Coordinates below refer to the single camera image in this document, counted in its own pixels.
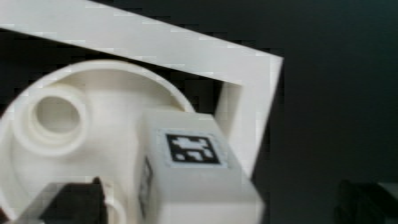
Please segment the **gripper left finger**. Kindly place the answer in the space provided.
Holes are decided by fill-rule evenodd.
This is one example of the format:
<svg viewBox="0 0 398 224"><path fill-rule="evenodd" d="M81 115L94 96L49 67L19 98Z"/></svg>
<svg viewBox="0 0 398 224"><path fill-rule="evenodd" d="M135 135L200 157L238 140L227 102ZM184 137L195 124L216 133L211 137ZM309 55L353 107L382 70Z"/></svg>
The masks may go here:
<svg viewBox="0 0 398 224"><path fill-rule="evenodd" d="M67 183L39 215L44 224L108 224L105 191L99 178Z"/></svg>

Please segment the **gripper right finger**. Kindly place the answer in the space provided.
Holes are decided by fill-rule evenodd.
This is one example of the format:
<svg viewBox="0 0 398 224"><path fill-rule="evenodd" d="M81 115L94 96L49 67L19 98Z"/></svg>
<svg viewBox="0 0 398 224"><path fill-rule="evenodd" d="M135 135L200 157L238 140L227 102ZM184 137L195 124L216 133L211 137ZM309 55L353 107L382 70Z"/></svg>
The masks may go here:
<svg viewBox="0 0 398 224"><path fill-rule="evenodd" d="M398 224L398 198L376 183L339 182L334 224Z"/></svg>

